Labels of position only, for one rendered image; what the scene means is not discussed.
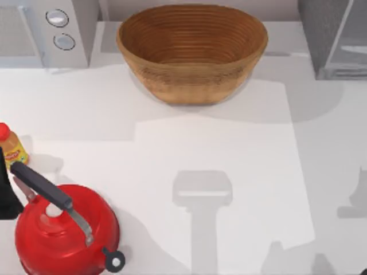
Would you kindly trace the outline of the red kettle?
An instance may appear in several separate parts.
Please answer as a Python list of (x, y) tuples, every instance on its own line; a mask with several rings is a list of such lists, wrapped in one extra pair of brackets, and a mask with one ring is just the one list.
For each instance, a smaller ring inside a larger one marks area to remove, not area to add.
[(96, 191), (55, 185), (22, 162), (10, 166), (28, 204), (15, 226), (15, 248), (28, 275), (99, 275), (120, 272), (120, 226)]

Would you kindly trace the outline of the pale microwave oven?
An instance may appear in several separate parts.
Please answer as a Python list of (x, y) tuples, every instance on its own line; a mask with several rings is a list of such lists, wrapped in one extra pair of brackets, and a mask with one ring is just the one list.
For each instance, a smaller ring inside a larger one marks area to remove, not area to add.
[[(67, 26), (47, 22), (55, 9), (67, 13)], [(0, 0), (0, 68), (89, 67), (99, 15), (99, 0)], [(74, 38), (72, 50), (54, 45), (62, 33)]]

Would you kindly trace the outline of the yellow bottle with red cap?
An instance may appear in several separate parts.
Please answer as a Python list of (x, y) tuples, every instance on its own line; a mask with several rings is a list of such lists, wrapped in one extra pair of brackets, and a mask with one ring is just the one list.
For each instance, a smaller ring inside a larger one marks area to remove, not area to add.
[(6, 168), (8, 170), (16, 161), (24, 164), (29, 163), (29, 155), (25, 151), (18, 136), (3, 122), (0, 123), (0, 147), (2, 147)]

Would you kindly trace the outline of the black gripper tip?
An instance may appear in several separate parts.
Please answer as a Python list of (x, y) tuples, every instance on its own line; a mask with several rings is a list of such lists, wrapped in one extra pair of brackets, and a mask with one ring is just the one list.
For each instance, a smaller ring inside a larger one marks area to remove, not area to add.
[(15, 220), (23, 210), (24, 206), (9, 181), (5, 157), (0, 147), (0, 221)]

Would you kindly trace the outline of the brown woven basket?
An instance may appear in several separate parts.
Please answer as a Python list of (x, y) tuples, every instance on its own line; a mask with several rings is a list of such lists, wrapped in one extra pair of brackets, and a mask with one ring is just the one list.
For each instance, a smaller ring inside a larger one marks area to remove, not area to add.
[(252, 15), (186, 3), (140, 11), (118, 27), (116, 43), (140, 83), (173, 105), (212, 105), (250, 75), (268, 44)]

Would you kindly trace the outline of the microwave knob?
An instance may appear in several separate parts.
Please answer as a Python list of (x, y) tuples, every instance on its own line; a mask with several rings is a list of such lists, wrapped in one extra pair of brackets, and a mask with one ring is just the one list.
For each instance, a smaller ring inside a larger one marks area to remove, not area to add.
[(56, 28), (63, 28), (69, 23), (69, 17), (67, 13), (60, 9), (47, 11), (45, 18), (50, 25)]
[(72, 36), (62, 33), (53, 37), (54, 45), (63, 51), (72, 50), (76, 46), (76, 42)]

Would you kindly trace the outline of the grey cabinet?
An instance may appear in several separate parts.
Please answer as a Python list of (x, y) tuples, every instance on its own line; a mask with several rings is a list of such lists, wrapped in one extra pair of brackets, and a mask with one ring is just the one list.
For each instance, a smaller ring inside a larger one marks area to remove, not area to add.
[(298, 0), (317, 80), (367, 81), (367, 0)]

